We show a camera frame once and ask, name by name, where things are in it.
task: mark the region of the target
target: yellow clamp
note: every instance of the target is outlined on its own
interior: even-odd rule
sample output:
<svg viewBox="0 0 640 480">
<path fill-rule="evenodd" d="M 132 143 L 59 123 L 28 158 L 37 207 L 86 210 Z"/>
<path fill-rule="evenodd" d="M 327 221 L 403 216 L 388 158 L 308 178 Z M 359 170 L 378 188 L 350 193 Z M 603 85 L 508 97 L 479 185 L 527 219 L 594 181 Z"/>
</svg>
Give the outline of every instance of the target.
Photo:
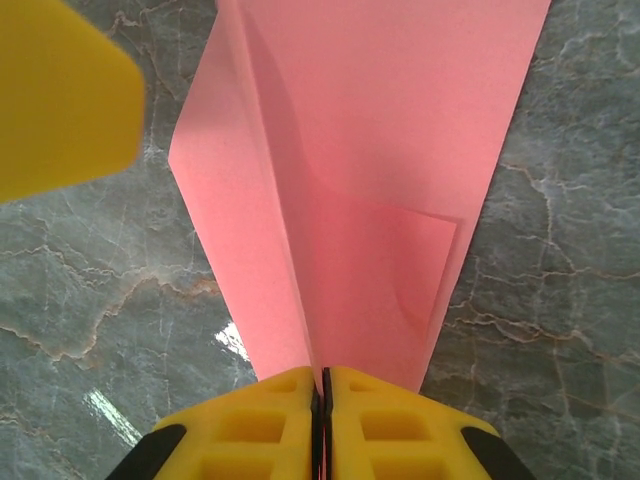
<svg viewBox="0 0 640 480">
<path fill-rule="evenodd" d="M 171 415 L 108 480 L 533 479 L 466 413 L 345 367 L 323 389 L 302 367 Z"/>
</svg>

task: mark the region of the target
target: black rubber pad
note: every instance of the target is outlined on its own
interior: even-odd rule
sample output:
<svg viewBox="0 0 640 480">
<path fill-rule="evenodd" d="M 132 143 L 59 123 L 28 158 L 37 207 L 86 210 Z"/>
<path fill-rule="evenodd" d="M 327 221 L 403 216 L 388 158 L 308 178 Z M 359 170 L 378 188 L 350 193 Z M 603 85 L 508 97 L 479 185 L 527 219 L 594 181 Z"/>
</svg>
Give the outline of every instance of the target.
<svg viewBox="0 0 640 480">
<path fill-rule="evenodd" d="M 533 474 L 500 437 L 475 427 L 464 427 L 461 432 L 469 449 L 491 480 L 535 480 Z"/>
<path fill-rule="evenodd" d="M 145 435 L 107 480 L 153 480 L 185 433 L 184 425 L 174 424 Z"/>
</svg>

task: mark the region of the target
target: pink paper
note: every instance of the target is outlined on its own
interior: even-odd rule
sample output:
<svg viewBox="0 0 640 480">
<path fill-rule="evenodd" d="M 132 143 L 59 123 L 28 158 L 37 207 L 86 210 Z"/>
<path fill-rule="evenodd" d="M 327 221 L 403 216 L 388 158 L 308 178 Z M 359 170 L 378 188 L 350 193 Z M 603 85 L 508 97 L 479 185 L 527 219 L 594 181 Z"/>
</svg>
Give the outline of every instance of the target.
<svg viewBox="0 0 640 480">
<path fill-rule="evenodd" d="M 218 3 L 170 162 L 258 376 L 419 388 L 549 0 Z"/>
</svg>

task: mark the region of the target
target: gray marble surface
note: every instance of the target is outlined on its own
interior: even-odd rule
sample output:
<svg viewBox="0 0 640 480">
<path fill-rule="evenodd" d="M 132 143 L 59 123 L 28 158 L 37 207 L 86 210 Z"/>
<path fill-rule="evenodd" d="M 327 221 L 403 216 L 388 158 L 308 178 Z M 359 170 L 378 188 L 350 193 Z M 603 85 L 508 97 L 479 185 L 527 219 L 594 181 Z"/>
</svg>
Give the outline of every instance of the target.
<svg viewBox="0 0 640 480">
<path fill-rule="evenodd" d="M 99 479 L 254 381 L 167 166 L 211 0 L 72 0 L 147 78 L 129 171 L 0 207 L 0 478 Z M 542 479 L 640 478 L 640 2 L 553 3 L 423 393 Z"/>
</svg>

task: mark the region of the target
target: yellow plastic block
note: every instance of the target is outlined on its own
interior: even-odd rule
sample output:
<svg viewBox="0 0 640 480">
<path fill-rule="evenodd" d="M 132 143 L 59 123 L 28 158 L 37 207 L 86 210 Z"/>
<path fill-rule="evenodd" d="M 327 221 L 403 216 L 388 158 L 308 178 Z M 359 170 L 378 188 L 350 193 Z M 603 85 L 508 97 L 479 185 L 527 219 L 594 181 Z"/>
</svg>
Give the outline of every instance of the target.
<svg viewBox="0 0 640 480">
<path fill-rule="evenodd" d="M 334 480 L 491 480 L 460 433 L 491 425 L 349 368 L 331 383 Z"/>
<path fill-rule="evenodd" d="M 59 0 L 0 1 L 0 202 L 123 170 L 143 134 L 133 61 Z"/>
<path fill-rule="evenodd" d="M 313 388 L 297 368 L 163 419 L 187 433 L 155 480 L 308 480 Z"/>
</svg>

